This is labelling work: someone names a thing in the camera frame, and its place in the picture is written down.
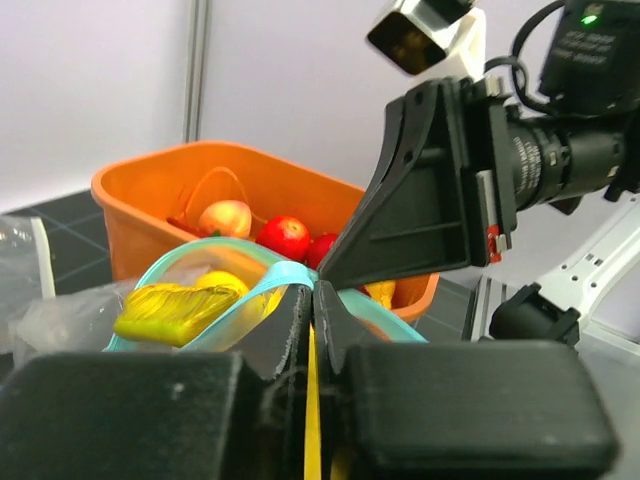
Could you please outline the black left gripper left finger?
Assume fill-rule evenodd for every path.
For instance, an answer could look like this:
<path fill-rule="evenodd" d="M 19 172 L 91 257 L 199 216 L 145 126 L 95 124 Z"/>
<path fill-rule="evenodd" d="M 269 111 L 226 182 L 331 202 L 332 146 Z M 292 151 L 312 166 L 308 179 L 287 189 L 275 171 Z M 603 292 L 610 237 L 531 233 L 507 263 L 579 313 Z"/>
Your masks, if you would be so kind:
<path fill-rule="evenodd" d="M 225 353 L 57 353 L 1 388 L 5 479 L 300 479 L 312 294 Z"/>

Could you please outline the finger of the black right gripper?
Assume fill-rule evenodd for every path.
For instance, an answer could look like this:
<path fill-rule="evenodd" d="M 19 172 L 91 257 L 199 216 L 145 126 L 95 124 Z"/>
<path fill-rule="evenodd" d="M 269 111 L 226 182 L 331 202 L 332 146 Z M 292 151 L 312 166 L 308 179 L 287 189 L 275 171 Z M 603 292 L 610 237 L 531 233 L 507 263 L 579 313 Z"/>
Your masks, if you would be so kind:
<path fill-rule="evenodd" d="M 461 86 L 428 80 L 386 106 L 373 177 L 320 279 L 345 289 L 469 265 Z"/>

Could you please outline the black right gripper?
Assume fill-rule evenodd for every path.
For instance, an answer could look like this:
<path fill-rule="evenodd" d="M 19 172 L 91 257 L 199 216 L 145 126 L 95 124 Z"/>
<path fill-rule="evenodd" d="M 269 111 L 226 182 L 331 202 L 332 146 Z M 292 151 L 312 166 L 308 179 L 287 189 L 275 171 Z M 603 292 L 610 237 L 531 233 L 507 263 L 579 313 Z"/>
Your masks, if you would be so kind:
<path fill-rule="evenodd" d="M 518 30 L 507 66 L 516 96 L 461 89 L 464 222 L 447 236 L 457 265 L 499 260 L 517 212 L 573 213 L 603 191 L 639 188 L 639 5 L 554 1 Z"/>

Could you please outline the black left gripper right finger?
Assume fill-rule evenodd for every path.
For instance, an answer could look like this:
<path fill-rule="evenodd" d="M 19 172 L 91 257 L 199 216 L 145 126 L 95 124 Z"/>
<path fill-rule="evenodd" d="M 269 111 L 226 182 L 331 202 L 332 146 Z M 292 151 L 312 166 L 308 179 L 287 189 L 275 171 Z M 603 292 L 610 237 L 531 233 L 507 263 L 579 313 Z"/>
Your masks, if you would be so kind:
<path fill-rule="evenodd" d="M 618 438 L 577 352 L 549 341 L 428 343 L 313 292 L 319 479 L 598 479 Z"/>

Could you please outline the yellow toy banana bunch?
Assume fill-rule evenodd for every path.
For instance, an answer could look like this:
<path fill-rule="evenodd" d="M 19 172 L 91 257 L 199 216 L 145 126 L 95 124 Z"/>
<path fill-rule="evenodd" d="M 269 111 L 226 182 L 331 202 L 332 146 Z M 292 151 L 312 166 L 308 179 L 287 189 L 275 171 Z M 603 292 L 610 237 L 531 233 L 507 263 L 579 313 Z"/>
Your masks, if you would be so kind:
<path fill-rule="evenodd" d="M 158 283 L 130 293 L 114 324 L 114 334 L 132 342 L 184 347 L 216 322 L 226 324 L 218 338 L 225 346 L 246 336 L 278 307 L 287 288 L 279 286 L 242 305 L 247 284 L 236 275 L 210 271 L 191 286 Z"/>

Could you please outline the clear blue-zip bag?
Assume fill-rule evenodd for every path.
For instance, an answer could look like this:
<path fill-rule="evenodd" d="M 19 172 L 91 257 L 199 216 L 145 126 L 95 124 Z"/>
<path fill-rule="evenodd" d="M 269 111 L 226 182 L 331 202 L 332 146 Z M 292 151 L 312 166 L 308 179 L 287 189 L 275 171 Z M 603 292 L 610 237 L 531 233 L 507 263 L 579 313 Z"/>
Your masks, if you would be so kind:
<path fill-rule="evenodd" d="M 200 239 L 160 257 L 124 299 L 107 351 L 140 379 L 121 479 L 350 479 L 344 349 L 420 335 L 254 243 Z"/>

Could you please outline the red toy lobster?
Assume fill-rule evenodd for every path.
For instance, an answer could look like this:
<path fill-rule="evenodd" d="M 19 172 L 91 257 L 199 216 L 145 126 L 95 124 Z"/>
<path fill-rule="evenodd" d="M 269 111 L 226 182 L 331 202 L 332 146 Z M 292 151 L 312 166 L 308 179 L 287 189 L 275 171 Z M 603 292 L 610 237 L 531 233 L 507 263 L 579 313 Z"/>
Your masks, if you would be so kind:
<path fill-rule="evenodd" d="M 181 231 L 189 233 L 190 235 L 193 235 L 197 238 L 212 238 L 212 237 L 219 237 L 221 235 L 221 232 L 219 230 L 215 230 L 213 232 L 207 232 L 199 227 L 190 226 L 187 223 L 183 222 L 182 220 L 174 217 L 168 217 L 166 219 L 166 222 L 169 225 Z"/>

